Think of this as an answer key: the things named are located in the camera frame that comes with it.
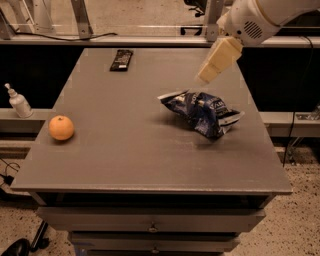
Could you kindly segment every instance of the terrazzo floor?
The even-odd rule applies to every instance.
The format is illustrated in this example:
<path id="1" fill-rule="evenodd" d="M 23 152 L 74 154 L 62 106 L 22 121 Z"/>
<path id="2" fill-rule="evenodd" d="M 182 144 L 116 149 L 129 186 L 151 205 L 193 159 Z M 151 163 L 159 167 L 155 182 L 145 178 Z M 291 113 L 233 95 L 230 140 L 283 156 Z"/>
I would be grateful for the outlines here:
<path id="1" fill-rule="evenodd" d="M 280 160 L 283 159 L 282 144 L 274 142 L 274 145 Z M 276 197 L 265 208 L 266 218 L 250 233 L 242 233 L 240 245 L 225 256 L 320 255 L 320 139 L 302 141 L 294 157 L 295 166 L 289 161 L 284 166 L 293 194 Z M 23 163 L 23 159 L 5 160 Z M 2 174 L 4 168 L 5 164 L 1 162 Z M 6 185 L 1 187 L 10 192 Z M 19 238 L 27 238 L 31 242 L 41 223 L 35 214 L 35 207 L 3 201 L 0 205 L 0 253 Z M 45 237 L 50 240 L 49 246 L 31 255 L 75 255 L 66 232 L 49 227 Z"/>

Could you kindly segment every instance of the table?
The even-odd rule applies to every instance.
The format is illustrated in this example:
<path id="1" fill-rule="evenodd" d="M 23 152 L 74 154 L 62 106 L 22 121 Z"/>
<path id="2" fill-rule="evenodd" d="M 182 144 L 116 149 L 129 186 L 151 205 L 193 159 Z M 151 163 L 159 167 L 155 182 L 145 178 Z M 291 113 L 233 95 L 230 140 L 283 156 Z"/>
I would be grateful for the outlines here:
<path id="1" fill-rule="evenodd" d="M 208 49 L 133 50 L 127 72 L 109 71 L 117 49 L 83 51 L 52 111 L 73 120 L 74 136 L 55 141 L 45 122 L 12 189 L 88 255 L 231 251 L 292 192 L 239 68 L 198 87 Z M 246 114 L 207 139 L 157 99 L 184 89 Z"/>

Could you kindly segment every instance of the gray table surface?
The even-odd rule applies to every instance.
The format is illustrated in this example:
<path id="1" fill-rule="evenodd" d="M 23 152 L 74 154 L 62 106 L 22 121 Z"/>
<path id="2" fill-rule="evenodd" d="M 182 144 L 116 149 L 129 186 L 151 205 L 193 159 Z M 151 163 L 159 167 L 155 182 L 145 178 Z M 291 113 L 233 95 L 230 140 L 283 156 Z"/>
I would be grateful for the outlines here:
<path id="1" fill-rule="evenodd" d="M 208 49 L 134 49 L 128 72 L 109 72 L 117 49 L 85 49 L 52 114 L 75 135 L 57 142 L 44 124 L 16 191 L 288 194 L 291 186 L 238 66 L 207 87 L 193 82 Z M 157 96 L 221 97 L 245 116 L 218 140 L 190 129 Z"/>

